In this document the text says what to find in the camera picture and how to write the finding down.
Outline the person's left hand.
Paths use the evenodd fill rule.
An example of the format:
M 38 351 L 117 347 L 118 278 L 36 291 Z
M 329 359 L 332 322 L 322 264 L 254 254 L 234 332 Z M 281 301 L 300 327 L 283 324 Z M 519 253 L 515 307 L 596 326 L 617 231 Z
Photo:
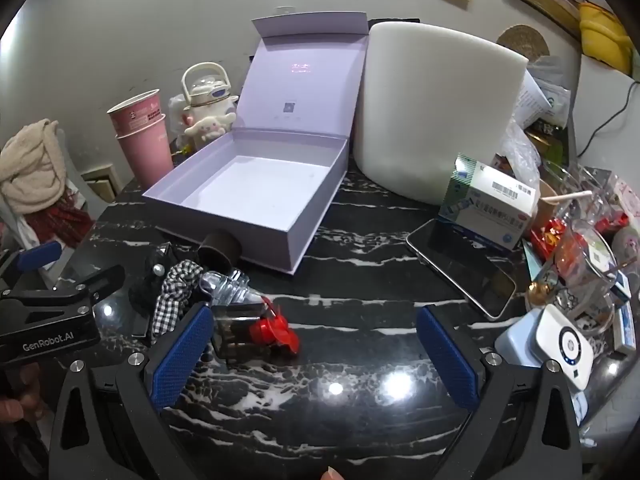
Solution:
M 25 365 L 20 370 L 19 396 L 2 396 L 0 415 L 2 424 L 20 420 L 36 422 L 42 419 L 46 407 L 40 396 L 40 367 L 37 363 Z

